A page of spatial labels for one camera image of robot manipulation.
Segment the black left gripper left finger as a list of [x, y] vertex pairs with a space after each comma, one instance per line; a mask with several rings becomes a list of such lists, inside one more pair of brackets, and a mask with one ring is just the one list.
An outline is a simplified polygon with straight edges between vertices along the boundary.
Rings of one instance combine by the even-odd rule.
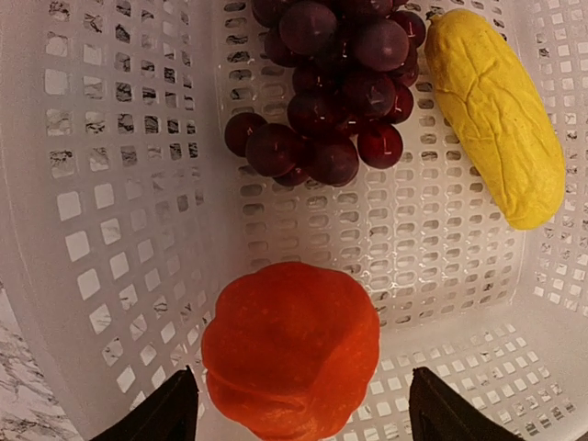
[[198, 385], [186, 367], [92, 441], [194, 441], [197, 420]]

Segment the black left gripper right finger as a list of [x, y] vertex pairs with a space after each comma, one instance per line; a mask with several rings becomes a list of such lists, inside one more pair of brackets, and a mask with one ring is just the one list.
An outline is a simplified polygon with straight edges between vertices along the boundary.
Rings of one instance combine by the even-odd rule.
[[520, 440], [476, 410], [428, 367], [413, 370], [409, 413], [414, 441]]

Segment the purple toy grape bunch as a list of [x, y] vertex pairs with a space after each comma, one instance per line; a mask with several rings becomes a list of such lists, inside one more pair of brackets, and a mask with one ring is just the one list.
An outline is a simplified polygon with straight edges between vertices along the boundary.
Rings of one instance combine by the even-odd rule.
[[402, 1], [254, 1], [269, 61], [291, 70], [285, 123], [248, 111], [229, 118], [224, 142], [284, 187], [332, 187], [361, 164], [400, 161], [398, 125], [413, 111], [426, 25]]

